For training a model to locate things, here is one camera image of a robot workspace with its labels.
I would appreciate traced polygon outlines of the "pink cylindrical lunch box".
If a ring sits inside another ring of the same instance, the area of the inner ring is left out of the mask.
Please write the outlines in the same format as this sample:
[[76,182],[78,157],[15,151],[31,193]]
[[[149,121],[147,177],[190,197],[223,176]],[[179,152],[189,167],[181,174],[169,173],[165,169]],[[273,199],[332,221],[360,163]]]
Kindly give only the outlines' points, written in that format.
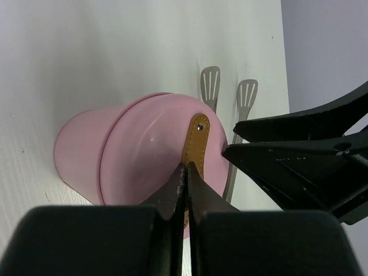
[[94,205],[104,205],[101,160],[108,138],[120,118],[138,103],[165,95],[153,93],[128,105],[82,112],[60,130],[53,148],[55,168],[62,181]]

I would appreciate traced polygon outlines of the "steel food tongs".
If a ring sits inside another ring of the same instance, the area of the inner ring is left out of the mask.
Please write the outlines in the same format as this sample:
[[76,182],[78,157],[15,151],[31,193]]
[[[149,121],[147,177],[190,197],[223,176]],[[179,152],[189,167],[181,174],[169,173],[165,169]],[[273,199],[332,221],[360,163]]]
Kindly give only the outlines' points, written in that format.
[[[220,90],[220,68],[210,66],[204,68],[200,73],[200,90],[203,102],[215,113]],[[236,92],[237,119],[236,122],[248,119],[250,110],[256,100],[258,92],[258,81],[256,79],[246,79],[239,82]],[[230,164],[228,178],[223,192],[223,198],[230,203],[235,186],[237,168]]]

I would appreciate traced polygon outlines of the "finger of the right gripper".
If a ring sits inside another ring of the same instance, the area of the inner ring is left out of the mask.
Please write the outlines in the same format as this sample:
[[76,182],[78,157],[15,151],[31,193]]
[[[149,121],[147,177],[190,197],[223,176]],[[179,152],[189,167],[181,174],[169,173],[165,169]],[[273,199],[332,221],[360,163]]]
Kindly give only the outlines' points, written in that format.
[[341,137],[367,114],[367,83],[316,108],[239,121],[235,133],[250,143]]
[[322,210],[348,225],[367,217],[367,135],[232,144],[223,157],[283,210]]

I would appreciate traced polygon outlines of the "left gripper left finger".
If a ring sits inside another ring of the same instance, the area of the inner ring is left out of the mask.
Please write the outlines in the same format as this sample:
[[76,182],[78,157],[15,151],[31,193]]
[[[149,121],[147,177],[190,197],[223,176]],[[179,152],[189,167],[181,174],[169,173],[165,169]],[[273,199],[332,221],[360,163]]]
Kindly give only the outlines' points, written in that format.
[[185,166],[142,204],[42,206],[19,222],[6,275],[180,275]]

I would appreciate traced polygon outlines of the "pink lid with brown strap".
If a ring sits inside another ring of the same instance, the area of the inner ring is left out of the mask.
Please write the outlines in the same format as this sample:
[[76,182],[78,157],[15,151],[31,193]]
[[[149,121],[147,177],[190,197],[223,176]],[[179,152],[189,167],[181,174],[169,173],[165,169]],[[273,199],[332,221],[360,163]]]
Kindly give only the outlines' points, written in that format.
[[205,182],[222,195],[228,161],[224,128],[213,110],[199,99],[182,94],[160,94],[128,109],[111,131],[100,169],[102,198],[107,205],[140,204],[165,184],[182,160],[191,119],[209,119],[203,170]]

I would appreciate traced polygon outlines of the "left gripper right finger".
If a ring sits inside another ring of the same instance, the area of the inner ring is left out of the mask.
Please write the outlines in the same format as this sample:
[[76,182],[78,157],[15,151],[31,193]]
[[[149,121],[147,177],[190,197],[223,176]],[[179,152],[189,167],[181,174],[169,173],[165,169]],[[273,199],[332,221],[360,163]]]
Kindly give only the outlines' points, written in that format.
[[187,168],[193,275],[361,275],[338,221],[319,211],[242,212]]

